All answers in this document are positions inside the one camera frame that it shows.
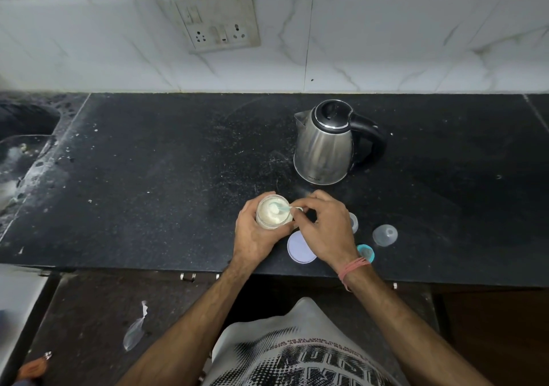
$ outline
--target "gray t-shirt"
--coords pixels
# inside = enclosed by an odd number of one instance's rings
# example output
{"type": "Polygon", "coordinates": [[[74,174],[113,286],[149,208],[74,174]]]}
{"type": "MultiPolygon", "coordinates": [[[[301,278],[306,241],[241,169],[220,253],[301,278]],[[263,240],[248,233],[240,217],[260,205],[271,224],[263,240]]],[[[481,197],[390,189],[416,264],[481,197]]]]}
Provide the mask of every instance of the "gray t-shirt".
{"type": "Polygon", "coordinates": [[[400,386],[310,298],[284,316],[227,327],[204,386],[400,386]]]}

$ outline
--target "kettle handle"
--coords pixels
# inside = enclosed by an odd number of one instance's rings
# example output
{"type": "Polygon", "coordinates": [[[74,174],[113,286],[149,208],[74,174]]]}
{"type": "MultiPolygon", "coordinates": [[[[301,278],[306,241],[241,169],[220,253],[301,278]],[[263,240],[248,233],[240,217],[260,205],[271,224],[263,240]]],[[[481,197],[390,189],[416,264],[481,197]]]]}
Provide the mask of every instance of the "kettle handle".
{"type": "Polygon", "coordinates": [[[358,139],[353,139],[355,150],[349,170],[372,166],[381,159],[383,153],[385,153],[385,148],[387,147],[387,133],[381,126],[378,126],[372,120],[355,113],[351,113],[349,117],[349,126],[352,132],[356,132],[359,135],[358,139]],[[364,153],[360,153],[358,148],[358,143],[361,138],[372,143],[372,150],[366,157],[364,157],[364,153]]]}

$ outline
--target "plastic bag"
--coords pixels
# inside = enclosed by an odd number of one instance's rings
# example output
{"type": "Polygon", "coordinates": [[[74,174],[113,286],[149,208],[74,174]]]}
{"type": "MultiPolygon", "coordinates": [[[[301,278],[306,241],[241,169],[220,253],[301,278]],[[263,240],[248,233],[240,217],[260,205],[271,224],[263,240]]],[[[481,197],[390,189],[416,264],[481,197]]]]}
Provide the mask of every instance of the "plastic bag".
{"type": "Polygon", "coordinates": [[[124,335],[122,345],[126,351],[130,351],[134,348],[143,338],[143,321],[147,316],[147,309],[149,307],[147,306],[147,301],[141,301],[141,305],[143,306],[143,317],[135,320],[135,322],[128,328],[128,331],[126,331],[126,335],[124,335]]]}

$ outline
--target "person's right hand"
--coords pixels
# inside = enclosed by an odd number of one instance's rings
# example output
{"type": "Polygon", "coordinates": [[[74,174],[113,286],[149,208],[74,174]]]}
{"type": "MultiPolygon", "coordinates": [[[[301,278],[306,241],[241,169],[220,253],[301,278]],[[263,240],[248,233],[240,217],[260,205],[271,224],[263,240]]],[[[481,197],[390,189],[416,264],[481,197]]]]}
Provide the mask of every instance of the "person's right hand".
{"type": "Polygon", "coordinates": [[[336,273],[359,257],[349,212],[342,202],[316,190],[308,197],[292,202],[291,206],[316,211],[314,224],[297,208],[292,208],[292,215],[313,253],[336,273]]]}

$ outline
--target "stainless steel kettle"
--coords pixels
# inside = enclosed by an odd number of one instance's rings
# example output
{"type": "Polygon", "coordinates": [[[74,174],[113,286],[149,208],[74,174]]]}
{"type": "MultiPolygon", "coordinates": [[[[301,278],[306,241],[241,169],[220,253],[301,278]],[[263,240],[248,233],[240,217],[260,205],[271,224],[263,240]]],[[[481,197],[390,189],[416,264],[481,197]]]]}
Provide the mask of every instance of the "stainless steel kettle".
{"type": "Polygon", "coordinates": [[[353,168],[372,166],[385,153],[386,133],[373,121],[355,114],[346,102],[323,101],[294,117],[298,126],[295,170],[311,183],[334,184],[353,168]],[[371,143],[369,154],[360,149],[361,139],[371,143]]]}

